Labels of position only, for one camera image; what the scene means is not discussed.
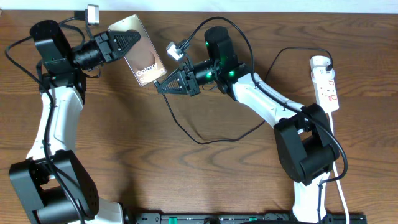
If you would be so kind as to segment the rose gold Galaxy smartphone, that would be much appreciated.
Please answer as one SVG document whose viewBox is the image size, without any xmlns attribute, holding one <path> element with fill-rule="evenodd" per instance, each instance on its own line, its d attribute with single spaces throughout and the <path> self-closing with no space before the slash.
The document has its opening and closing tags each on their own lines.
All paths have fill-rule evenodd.
<svg viewBox="0 0 398 224">
<path fill-rule="evenodd" d="M 136 31 L 140 34 L 140 40 L 124 56 L 140 86 L 145 86 L 167 74 L 167 70 L 137 14 L 109 25 L 108 29 L 109 31 Z"/>
</svg>

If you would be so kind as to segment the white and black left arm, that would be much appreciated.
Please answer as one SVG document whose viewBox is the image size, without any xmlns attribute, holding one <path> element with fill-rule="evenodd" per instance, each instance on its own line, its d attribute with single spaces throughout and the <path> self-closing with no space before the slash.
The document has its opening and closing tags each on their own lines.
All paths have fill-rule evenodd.
<svg viewBox="0 0 398 224">
<path fill-rule="evenodd" d="M 41 55 L 32 78 L 43 110 L 26 159 L 10 166 L 11 184 L 31 223 L 134 223 L 128 209 L 99 196 L 75 143 L 88 71 L 124 57 L 140 34 L 86 31 L 81 44 L 72 47 L 63 33 L 67 27 L 67 21 L 45 20 L 30 29 L 29 39 Z"/>
</svg>

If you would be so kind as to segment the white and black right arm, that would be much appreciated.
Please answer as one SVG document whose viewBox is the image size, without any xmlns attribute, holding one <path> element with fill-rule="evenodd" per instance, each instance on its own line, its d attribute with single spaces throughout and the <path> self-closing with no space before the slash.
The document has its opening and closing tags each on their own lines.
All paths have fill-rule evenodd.
<svg viewBox="0 0 398 224">
<path fill-rule="evenodd" d="M 227 28 L 212 27 L 204 38 L 209 59 L 195 65 L 182 62 L 162 82 L 155 82 L 158 93 L 195 96 L 201 85 L 214 82 L 220 92 L 252 109 L 274 130 L 279 161 L 294 182 L 295 219 L 324 223 L 325 185 L 332 180 L 335 161 L 346 159 L 324 109 L 316 103 L 296 103 L 267 85 L 238 60 Z"/>
</svg>

